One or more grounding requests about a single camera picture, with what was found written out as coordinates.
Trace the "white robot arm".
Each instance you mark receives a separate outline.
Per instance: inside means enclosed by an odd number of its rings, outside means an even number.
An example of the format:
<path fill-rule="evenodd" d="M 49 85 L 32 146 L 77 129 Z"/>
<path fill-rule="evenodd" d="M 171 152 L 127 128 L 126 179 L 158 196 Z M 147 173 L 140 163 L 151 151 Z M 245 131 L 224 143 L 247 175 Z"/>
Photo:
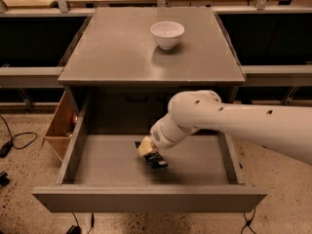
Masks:
<path fill-rule="evenodd" d="M 146 157 L 177 146 L 185 138 L 213 130 L 312 164 L 312 108 L 223 103 L 213 91 L 181 92 L 168 104 L 138 146 Z"/>

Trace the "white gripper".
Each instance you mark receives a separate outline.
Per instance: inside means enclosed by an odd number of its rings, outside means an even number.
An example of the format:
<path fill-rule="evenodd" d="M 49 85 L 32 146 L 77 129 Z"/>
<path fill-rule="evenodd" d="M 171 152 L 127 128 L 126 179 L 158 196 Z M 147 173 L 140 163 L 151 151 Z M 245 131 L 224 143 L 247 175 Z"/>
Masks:
<path fill-rule="evenodd" d="M 140 157 L 144 157 L 158 149 L 173 148 L 185 138 L 199 131 L 198 128 L 184 128 L 179 126 L 167 113 L 159 119 L 150 129 L 150 136 L 146 136 L 138 145 Z"/>

